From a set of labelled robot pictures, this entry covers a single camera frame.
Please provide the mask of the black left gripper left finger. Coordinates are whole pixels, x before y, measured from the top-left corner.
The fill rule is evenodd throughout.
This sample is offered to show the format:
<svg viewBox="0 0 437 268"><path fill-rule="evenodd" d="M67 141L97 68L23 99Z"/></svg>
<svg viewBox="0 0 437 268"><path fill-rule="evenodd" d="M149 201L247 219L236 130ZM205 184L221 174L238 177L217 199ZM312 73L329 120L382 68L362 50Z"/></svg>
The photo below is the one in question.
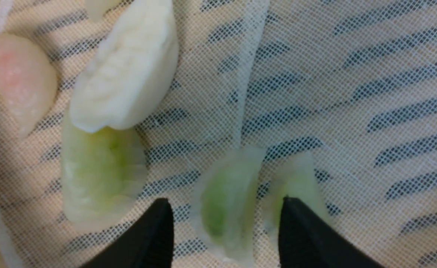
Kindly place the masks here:
<svg viewBox="0 0 437 268"><path fill-rule="evenodd" d="M157 198L118 239L82 268L170 268L174 219L167 198Z"/></svg>

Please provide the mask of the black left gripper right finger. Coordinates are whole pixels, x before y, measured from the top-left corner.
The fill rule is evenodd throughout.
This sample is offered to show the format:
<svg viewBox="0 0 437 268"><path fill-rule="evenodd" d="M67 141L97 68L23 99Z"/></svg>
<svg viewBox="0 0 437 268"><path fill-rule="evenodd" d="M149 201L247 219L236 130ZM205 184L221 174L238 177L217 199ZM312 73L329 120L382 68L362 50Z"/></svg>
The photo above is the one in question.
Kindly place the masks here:
<svg viewBox="0 0 437 268"><path fill-rule="evenodd" d="M306 204L284 197L279 225L282 268L381 268Z"/></svg>

